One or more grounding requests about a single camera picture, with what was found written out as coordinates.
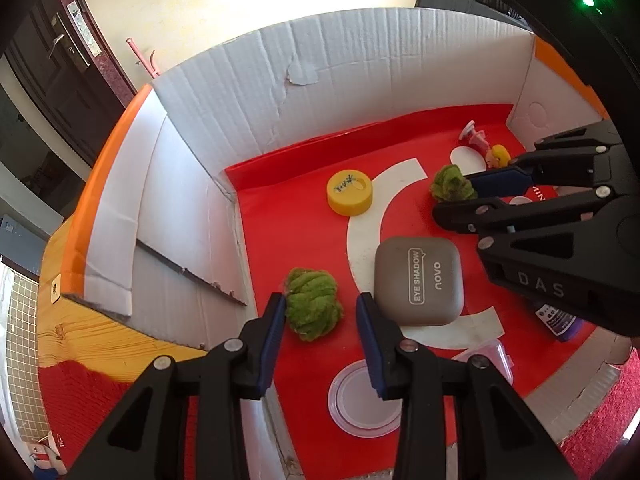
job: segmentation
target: purple bottle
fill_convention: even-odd
[[[536,317],[551,330],[558,341],[565,343],[580,331],[583,321],[573,314],[568,314],[546,303],[534,303]]]

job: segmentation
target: green yarn ball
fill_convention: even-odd
[[[287,321],[302,341],[328,334],[342,319],[344,311],[335,295],[338,285],[325,270],[296,267],[285,280]]]
[[[447,164],[436,173],[430,190],[438,202],[458,202],[478,198],[478,193],[471,185],[471,181],[455,164]]]

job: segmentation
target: yellow-haired doll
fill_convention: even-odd
[[[511,160],[511,155],[509,155],[509,152],[503,145],[489,145],[484,130],[476,130],[475,121],[469,121],[467,123],[462,129],[462,133],[460,133],[458,139],[466,140],[470,146],[475,147],[475,149],[484,156],[484,160],[489,168],[504,168]]]

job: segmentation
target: pink toy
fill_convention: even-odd
[[[469,121],[458,137],[458,140],[466,140],[470,146],[475,146],[482,156],[489,151],[489,143],[486,140],[484,130],[476,130],[476,122]]]

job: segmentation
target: wooden surface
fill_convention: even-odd
[[[51,282],[60,262],[72,217],[47,243],[38,291],[38,365],[73,360],[116,381],[133,382],[159,355],[177,361],[200,357],[201,350],[158,341],[88,307],[60,298],[50,302]]]

